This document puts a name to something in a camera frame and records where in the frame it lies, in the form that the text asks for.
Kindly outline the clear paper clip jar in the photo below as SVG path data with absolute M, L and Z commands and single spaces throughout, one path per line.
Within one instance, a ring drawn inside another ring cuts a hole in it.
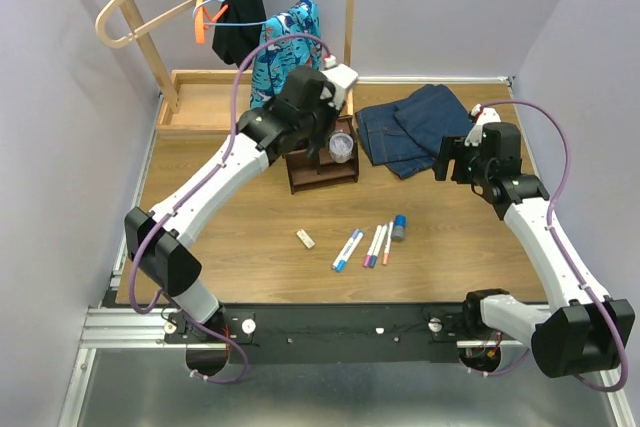
M 346 163 L 352 157 L 354 146 L 355 142 L 348 133 L 336 132 L 328 142 L 329 155 L 336 163 Z

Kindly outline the grey blue glue stick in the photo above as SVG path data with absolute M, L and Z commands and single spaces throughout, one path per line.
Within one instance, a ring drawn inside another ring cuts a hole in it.
M 393 222 L 391 239 L 394 242 L 402 242 L 406 237 L 407 218 L 404 215 L 397 215 Z

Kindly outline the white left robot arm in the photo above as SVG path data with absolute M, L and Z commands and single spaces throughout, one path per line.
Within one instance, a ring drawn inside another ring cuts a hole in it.
M 189 317 L 187 329 L 201 342 L 222 327 L 220 303 L 200 278 L 190 247 L 217 211 L 247 182 L 299 144 L 315 156 L 327 143 L 357 73 L 344 64 L 323 71 L 295 68 L 280 94 L 234 119 L 222 147 L 176 192 L 145 212 L 125 217 L 133 267 L 140 268 Z

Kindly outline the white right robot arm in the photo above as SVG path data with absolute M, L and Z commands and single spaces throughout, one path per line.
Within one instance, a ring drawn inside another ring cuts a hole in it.
M 470 292 L 459 317 L 462 331 L 474 339 L 493 330 L 512 337 L 550 378 L 612 369 L 626 377 L 632 306 L 612 298 L 590 274 L 556 221 L 543 183 L 521 169 L 521 135 L 511 123 L 489 122 L 470 139 L 442 140 L 436 180 L 468 184 L 494 208 L 533 265 L 549 307 L 543 313 L 504 289 Z

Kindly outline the white marker salmon cap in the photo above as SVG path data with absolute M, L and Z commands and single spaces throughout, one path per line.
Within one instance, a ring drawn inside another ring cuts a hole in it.
M 389 261 L 393 228 L 394 228 L 394 221 L 390 221 L 387 228 L 385 246 L 384 246 L 383 257 L 382 257 L 382 265 L 385 265 L 385 266 L 388 264 L 388 261 Z

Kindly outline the white marker magenta cap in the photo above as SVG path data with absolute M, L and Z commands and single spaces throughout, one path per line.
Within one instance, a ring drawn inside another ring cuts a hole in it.
M 373 256 L 373 253 L 374 253 L 374 250 L 375 250 L 375 247 L 376 247 L 377 241 L 378 241 L 378 239 L 379 239 L 379 236 L 380 236 L 380 233 L 381 233 L 382 227 L 383 227 L 383 225 L 377 225 L 377 226 L 376 226 L 376 229 L 375 229 L 375 232 L 374 232 L 374 234 L 373 234 L 373 237 L 372 237 L 371 243 L 370 243 L 370 245 L 369 245 L 369 248 L 368 248 L 368 250 L 367 250 L 366 256 L 365 256 L 364 261 L 363 261 L 363 264 L 362 264 L 362 265 L 363 265 L 363 267 L 365 267 L 365 268 L 368 268 L 368 267 L 369 267 L 369 263 L 370 263 L 370 261 L 371 261 L 371 257 Z

